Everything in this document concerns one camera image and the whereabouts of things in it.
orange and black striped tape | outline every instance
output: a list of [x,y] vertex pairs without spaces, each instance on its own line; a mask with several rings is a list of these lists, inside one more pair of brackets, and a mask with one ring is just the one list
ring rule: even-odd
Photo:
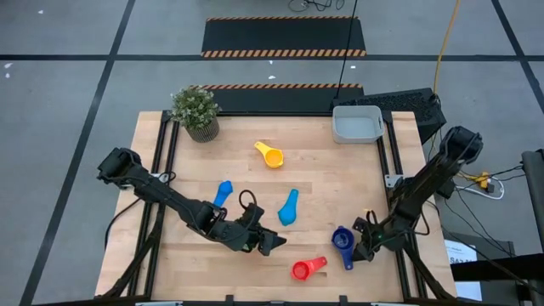
[[[189,88],[202,89],[261,89],[261,88],[338,88],[338,84],[230,84],[230,85],[191,85]],[[342,83],[340,88],[363,88],[357,83]]]
[[279,17],[212,17],[211,20],[300,20],[300,19],[350,19],[351,16],[279,16]]
[[[250,58],[250,57],[321,57],[344,56],[346,49],[288,49],[288,50],[215,50],[201,53],[205,58]],[[363,49],[348,49],[347,56],[365,56]]]

concrete floor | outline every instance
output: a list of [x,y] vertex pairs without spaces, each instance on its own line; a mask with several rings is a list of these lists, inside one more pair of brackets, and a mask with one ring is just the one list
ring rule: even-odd
[[[294,15],[287,0],[136,0],[119,54],[199,54],[207,17]],[[103,54],[111,51],[128,0],[0,1],[0,301],[20,303],[51,219],[105,61],[13,60],[9,54]],[[455,1],[361,0],[368,54],[436,55]],[[340,11],[350,14],[354,1]],[[539,0],[503,0],[508,21],[528,55],[544,54],[544,20]],[[544,147],[544,115],[522,65],[475,61],[470,55],[516,55],[491,0],[462,0],[444,62],[439,95],[447,127],[479,131],[484,150],[468,172],[496,172],[516,166],[524,150]],[[367,94],[432,87],[433,61],[349,61],[345,82],[359,82]],[[9,68],[4,65],[13,63]],[[91,298],[103,257],[105,227],[113,217],[117,191],[96,177],[96,167],[114,146],[129,146],[139,111],[167,109],[169,94],[190,84],[336,82],[341,61],[117,61],[109,75],[93,128],[84,147],[33,303]],[[544,80],[544,63],[530,62]],[[463,194],[486,229],[513,241],[518,254],[541,250],[524,178],[505,183],[503,200]],[[450,206],[471,224],[454,196]],[[439,203],[444,226],[471,235]]]

black floor line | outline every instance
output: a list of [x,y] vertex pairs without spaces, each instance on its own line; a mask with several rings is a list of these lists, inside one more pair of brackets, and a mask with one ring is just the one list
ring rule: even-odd
[[521,45],[513,32],[510,22],[508,21],[506,14],[504,14],[504,10],[502,9],[499,0],[491,0],[491,2],[493,3],[496,14],[499,16],[499,20],[501,21],[504,31],[507,33],[508,40],[512,44],[514,52],[521,59],[519,63],[521,64],[521,68],[524,70],[525,77],[527,77],[527,81],[529,82],[530,88],[533,90],[533,94],[535,94],[536,101],[541,107],[541,110],[544,112],[544,94],[542,93],[541,85],[536,79],[535,73],[529,65],[529,61],[525,57],[524,50],[521,48]]
[[[431,54],[368,54],[366,56],[348,57],[348,60],[359,61],[436,61],[438,55]],[[282,57],[265,58],[203,58],[200,54],[0,54],[0,60],[120,60],[120,61],[209,61],[209,60],[341,60],[338,57],[299,57],[286,59]],[[544,61],[544,55],[444,55],[442,61],[467,62],[503,62],[503,61]]]
[[[110,55],[115,55],[119,51],[122,36],[127,29],[128,19],[130,18],[130,14],[133,10],[134,1],[135,0],[128,0],[127,2],[127,7],[125,8],[121,23],[119,25],[119,28],[117,29],[117,34],[113,41],[113,45],[111,46]],[[82,132],[79,136],[79,140],[77,141],[76,150],[74,151],[74,155],[71,158],[70,166],[68,167],[68,173],[66,174],[65,181],[62,184],[62,188],[60,189],[59,198],[57,199],[57,202],[54,206],[53,215],[49,220],[48,228],[45,232],[45,236],[43,237],[42,245],[40,246],[40,249],[37,253],[36,261],[32,266],[31,274],[28,278],[28,281],[26,282],[25,290],[23,291],[23,295],[20,300],[20,305],[31,305],[32,301],[34,300],[34,295],[36,294],[38,284],[40,282],[40,279],[42,278],[43,269],[45,268],[45,264],[51,252],[54,238],[57,235],[57,231],[59,230],[60,220],[62,219],[62,215],[65,211],[71,188],[74,184],[74,181],[76,180],[77,170],[79,169],[79,165],[81,164],[83,152],[85,151],[85,147],[87,146],[88,138],[91,133],[91,129],[93,128],[94,119],[96,118],[96,114],[98,113],[100,102],[102,101],[102,96],[104,95],[104,91],[110,78],[111,69],[113,68],[114,63],[115,61],[113,59],[110,59],[105,63],[104,71],[102,72],[102,76],[100,77],[96,92],[94,93],[93,102],[89,107],[87,118],[85,119]]]

white container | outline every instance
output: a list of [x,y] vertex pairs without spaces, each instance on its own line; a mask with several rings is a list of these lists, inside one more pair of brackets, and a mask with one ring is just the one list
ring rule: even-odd
[[383,136],[382,110],[374,105],[332,109],[332,137],[339,144],[369,144]]

wooden tabletop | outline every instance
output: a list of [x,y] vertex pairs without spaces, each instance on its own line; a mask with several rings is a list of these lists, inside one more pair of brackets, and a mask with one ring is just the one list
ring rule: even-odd
[[[405,175],[423,167],[417,125],[412,113],[393,113],[394,128]],[[134,132],[132,150],[150,169],[160,125],[161,112],[141,112]],[[236,301],[402,301],[399,273],[393,252],[386,248],[371,263],[358,262],[345,271],[342,259],[331,244],[338,225],[351,228],[365,209],[378,220],[388,214],[382,170],[376,144],[336,144],[332,140],[331,118],[327,117],[220,117],[221,132],[212,142],[198,144],[180,128],[173,171],[178,175],[171,187],[181,194],[212,201],[218,185],[230,180],[234,193],[225,202],[227,219],[239,218],[238,193],[252,190],[265,210],[261,225],[279,232],[287,243],[269,257],[257,250],[232,252],[226,246],[201,238],[187,229],[178,214],[167,208],[156,271],[153,299],[216,300],[233,294]],[[167,128],[161,166],[166,163],[171,128]],[[284,165],[270,169],[253,148],[255,141],[283,150]],[[389,171],[394,172],[387,137]],[[283,226],[277,212],[291,189],[299,190],[297,220]],[[116,211],[134,200],[132,191],[122,191]],[[96,293],[114,284],[134,255],[143,205],[116,221],[100,272]],[[418,236],[423,262],[446,291],[456,295],[444,238],[437,212],[423,208],[431,234]],[[425,228],[422,222],[419,231]],[[358,241],[360,235],[355,233]],[[291,266],[298,260],[325,256],[328,265],[307,281],[293,280]],[[406,257],[412,296],[417,296],[413,266]],[[147,260],[142,265],[147,270]],[[140,273],[139,292],[145,273]]]

